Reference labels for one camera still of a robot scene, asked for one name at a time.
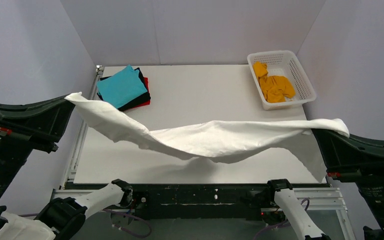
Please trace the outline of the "white t-shirt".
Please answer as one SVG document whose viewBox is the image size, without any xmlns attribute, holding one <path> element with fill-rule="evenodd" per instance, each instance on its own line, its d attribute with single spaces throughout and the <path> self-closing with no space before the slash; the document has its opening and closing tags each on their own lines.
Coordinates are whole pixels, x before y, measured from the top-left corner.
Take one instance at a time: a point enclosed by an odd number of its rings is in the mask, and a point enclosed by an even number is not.
<svg viewBox="0 0 384 240">
<path fill-rule="evenodd" d="M 325 165 L 311 146 L 311 130 L 348 138 L 340 119 L 210 121 L 150 131 L 109 103 L 66 97 L 88 125 L 76 184 L 120 178 L 133 184 L 265 183 L 286 178 L 319 183 Z"/>
</svg>

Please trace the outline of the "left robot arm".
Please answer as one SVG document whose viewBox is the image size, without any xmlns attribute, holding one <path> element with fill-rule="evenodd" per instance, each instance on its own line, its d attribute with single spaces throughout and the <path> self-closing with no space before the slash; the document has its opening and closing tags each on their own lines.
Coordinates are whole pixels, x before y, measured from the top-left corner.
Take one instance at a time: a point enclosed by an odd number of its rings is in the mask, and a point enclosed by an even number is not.
<svg viewBox="0 0 384 240">
<path fill-rule="evenodd" d="M 74 104 L 65 96 L 23 105 L 0 104 L 0 198 L 32 151 L 57 151 Z M 79 197 L 57 197 L 33 219 L 0 206 L 0 240 L 68 240 L 95 213 L 132 201 L 132 186 L 115 179 Z"/>
</svg>

